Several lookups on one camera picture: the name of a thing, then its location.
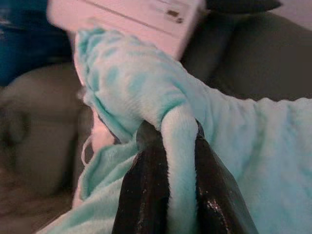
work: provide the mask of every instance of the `pillow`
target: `pillow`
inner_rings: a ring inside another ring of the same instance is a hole
[[[208,10],[229,14],[265,12],[281,5],[278,0],[206,0]]]

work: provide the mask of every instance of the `shiny black material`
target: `shiny black material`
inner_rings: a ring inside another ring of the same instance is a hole
[[[211,149],[198,125],[195,168],[201,233],[258,234],[234,177]]]
[[[124,177],[112,234],[164,234],[169,183],[161,134],[145,122],[137,142],[142,152]]]

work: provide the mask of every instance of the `fleece blanket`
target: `fleece blanket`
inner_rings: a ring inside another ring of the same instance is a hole
[[[121,144],[101,148],[80,177],[82,204],[49,234],[110,234],[143,120],[168,160],[168,233],[196,231],[196,119],[233,174],[261,234],[312,230],[312,100],[239,100],[192,77],[154,45],[100,28],[80,31],[76,65],[94,108]]]

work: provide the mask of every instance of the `mint green blanket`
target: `mint green blanket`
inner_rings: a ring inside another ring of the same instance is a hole
[[[80,178],[83,204],[48,234],[111,233],[143,120],[161,131],[167,153],[168,233],[194,234],[196,119],[237,180],[259,233],[311,233],[312,100],[223,95],[153,45],[116,31],[81,31],[76,46],[84,101],[122,144],[94,155]]]

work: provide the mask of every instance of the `white device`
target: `white device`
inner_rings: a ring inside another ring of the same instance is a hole
[[[76,32],[94,25],[154,43],[179,60],[205,14],[204,0],[49,0],[51,24]]]

